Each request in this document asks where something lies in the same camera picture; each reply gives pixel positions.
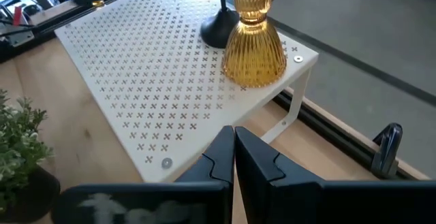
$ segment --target wooden tabletop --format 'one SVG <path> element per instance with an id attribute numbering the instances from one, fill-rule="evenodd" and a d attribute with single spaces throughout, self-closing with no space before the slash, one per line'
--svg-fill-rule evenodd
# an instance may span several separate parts
<path id="1" fill-rule="evenodd" d="M 34 107 L 48 111 L 40 135 L 54 148 L 54 157 L 43 167 L 59 179 L 62 189 L 83 183 L 142 182 L 58 39 L 0 64 L 0 89 L 8 90 L 12 99 L 30 97 Z M 243 125 L 263 135 L 285 114 L 270 102 Z M 375 179 L 300 121 L 271 145 L 325 179 Z M 234 223 L 246 223 L 237 183 L 234 199 Z M 45 217 L 37 223 L 51 222 Z"/>

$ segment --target white perforated shelf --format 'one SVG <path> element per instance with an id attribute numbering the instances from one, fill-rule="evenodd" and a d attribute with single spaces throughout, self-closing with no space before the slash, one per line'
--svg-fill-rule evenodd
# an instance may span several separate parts
<path id="1" fill-rule="evenodd" d="M 261 89 L 233 84 L 221 71 L 223 50 L 199 36 L 217 10 L 217 0 L 118 0 L 56 30 L 145 181 L 174 180 L 224 125 L 242 122 L 316 60 L 280 35 L 282 79 Z"/>

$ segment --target green leaves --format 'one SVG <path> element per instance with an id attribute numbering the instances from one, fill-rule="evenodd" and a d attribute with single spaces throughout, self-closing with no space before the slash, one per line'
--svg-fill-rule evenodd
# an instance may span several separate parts
<path id="1" fill-rule="evenodd" d="M 14 204 L 15 191 L 28 184 L 37 163 L 52 155 L 37 134 L 46 111 L 33 110 L 27 98 L 17 100 L 19 109 L 7 106 L 6 95 L 0 89 L 0 212 Z"/>

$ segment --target glass vase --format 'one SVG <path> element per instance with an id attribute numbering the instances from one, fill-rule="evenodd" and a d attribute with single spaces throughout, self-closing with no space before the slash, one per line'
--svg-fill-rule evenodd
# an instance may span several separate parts
<path id="1" fill-rule="evenodd" d="M 261 87 L 277 81 L 286 58 L 266 13 L 272 0 L 234 0 L 240 20 L 230 34 L 222 63 L 224 74 L 241 86 Z"/>

